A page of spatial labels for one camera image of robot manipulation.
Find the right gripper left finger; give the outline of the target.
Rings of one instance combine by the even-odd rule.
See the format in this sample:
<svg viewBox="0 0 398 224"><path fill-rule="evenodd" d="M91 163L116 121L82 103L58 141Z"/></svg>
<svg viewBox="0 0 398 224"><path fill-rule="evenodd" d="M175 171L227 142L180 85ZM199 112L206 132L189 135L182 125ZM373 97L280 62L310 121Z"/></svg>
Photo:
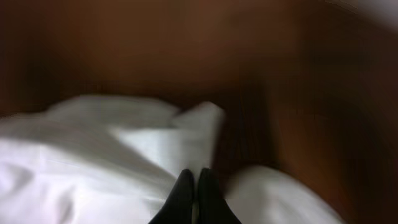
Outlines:
<svg viewBox="0 0 398 224"><path fill-rule="evenodd" d="M194 199L194 177L190 170L184 169L164 205L149 224L191 224Z"/></svg>

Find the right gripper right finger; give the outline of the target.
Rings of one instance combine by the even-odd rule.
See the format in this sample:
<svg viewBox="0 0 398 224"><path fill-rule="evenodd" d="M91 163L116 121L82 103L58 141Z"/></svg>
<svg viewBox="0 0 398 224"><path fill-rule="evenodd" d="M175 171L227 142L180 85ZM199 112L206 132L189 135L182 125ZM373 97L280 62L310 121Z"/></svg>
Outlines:
<svg viewBox="0 0 398 224"><path fill-rule="evenodd" d="M241 224L226 203L211 169L201 170L198 181L200 224Z"/></svg>

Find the white printed t-shirt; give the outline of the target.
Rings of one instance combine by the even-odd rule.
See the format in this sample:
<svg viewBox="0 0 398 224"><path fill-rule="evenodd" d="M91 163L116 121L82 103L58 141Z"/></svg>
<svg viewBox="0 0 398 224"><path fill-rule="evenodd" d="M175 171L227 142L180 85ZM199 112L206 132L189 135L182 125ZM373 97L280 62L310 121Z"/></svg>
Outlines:
<svg viewBox="0 0 398 224"><path fill-rule="evenodd" d="M4 118L1 222L149 223L188 169L199 223L198 181L211 169L222 117L212 103L181 113L156 100L86 96ZM230 187L223 197L241 223L341 223L310 189L268 167Z"/></svg>

